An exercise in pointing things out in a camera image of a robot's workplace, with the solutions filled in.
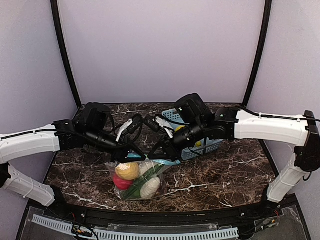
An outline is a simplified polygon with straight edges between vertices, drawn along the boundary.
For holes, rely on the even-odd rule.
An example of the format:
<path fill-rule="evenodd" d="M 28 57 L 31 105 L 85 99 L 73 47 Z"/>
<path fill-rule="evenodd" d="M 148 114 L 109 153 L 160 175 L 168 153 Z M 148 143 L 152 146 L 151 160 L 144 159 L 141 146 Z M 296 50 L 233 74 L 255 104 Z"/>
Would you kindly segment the white cauliflower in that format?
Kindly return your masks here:
<path fill-rule="evenodd" d="M 139 164 L 139 176 L 143 176 L 149 169 L 154 168 L 157 165 L 154 161 L 143 161 Z"/>

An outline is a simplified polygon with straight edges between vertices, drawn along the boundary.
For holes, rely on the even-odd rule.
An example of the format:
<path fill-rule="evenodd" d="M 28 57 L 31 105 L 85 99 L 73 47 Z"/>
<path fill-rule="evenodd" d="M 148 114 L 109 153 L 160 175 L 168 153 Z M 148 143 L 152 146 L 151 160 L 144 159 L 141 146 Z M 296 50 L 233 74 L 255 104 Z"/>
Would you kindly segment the orange fruit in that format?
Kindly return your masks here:
<path fill-rule="evenodd" d="M 115 168 L 118 177 L 126 181 L 132 181 L 139 176 L 139 165 L 137 162 L 120 163 Z"/>

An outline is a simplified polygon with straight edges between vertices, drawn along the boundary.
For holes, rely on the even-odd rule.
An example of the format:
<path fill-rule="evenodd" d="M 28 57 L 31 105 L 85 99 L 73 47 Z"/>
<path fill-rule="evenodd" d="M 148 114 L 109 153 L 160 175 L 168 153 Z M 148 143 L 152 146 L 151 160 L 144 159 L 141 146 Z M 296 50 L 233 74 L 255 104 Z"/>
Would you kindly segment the clear zip top bag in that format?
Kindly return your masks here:
<path fill-rule="evenodd" d="M 180 161 L 163 159 L 106 164 L 114 184 L 114 193 L 123 201 L 144 201 L 167 193 L 164 172 Z"/>

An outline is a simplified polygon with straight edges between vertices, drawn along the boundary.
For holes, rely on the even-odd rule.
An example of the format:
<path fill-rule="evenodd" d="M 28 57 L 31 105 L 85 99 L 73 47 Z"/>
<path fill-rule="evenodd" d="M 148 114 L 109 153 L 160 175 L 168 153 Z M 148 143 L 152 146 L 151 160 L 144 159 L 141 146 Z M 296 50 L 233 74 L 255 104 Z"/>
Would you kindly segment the green cucumber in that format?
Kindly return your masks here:
<path fill-rule="evenodd" d="M 157 164 L 154 168 L 149 169 L 144 175 L 139 176 L 133 181 L 129 189 L 125 190 L 121 197 L 123 200 L 139 200 L 141 199 L 140 190 L 142 186 L 153 177 L 157 177 L 159 172 L 164 167 L 163 164 Z"/>

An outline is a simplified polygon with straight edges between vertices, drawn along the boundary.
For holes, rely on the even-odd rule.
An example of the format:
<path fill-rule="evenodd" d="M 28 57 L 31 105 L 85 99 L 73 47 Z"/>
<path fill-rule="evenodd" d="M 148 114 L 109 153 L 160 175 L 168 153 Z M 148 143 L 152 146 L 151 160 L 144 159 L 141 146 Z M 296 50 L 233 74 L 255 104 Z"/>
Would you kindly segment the dark red apple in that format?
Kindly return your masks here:
<path fill-rule="evenodd" d="M 166 192 L 167 192 L 166 187 L 165 187 L 165 186 L 162 186 L 162 187 L 160 187 L 160 188 L 157 190 L 155 196 L 156 196 L 156 197 L 163 196 Z"/>

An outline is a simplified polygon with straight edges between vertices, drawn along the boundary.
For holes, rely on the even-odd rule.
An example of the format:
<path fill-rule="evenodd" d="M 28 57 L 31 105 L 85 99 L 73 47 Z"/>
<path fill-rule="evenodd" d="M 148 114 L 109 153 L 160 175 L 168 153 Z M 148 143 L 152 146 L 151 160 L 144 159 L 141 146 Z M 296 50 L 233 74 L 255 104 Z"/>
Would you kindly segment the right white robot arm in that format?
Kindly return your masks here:
<path fill-rule="evenodd" d="M 312 111 L 303 115 L 271 115 L 246 108 L 221 107 L 211 112 L 197 93 L 188 94 L 174 104 L 185 127 L 168 133 L 148 153 L 150 160 L 180 159 L 182 151 L 203 139 L 256 139 L 294 145 L 286 167 L 266 189 L 268 203 L 280 203 L 307 174 L 320 168 L 320 133 Z"/>

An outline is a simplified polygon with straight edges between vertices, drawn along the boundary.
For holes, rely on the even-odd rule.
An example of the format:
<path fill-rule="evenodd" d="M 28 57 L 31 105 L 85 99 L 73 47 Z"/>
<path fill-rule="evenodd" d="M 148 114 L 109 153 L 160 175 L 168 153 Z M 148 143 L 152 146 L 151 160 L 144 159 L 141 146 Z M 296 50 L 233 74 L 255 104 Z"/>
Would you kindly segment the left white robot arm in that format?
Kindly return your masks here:
<path fill-rule="evenodd" d="M 53 209 L 64 205 L 61 190 L 40 183 L 18 171 L 11 160 L 46 152 L 81 149 L 85 146 L 111 154 L 112 162 L 130 163 L 130 151 L 142 160 L 144 153 L 135 145 L 137 138 L 127 135 L 141 133 L 143 117 L 134 115 L 116 126 L 111 109 L 104 104 L 90 102 L 73 119 L 59 120 L 37 129 L 0 136 L 0 187 Z"/>

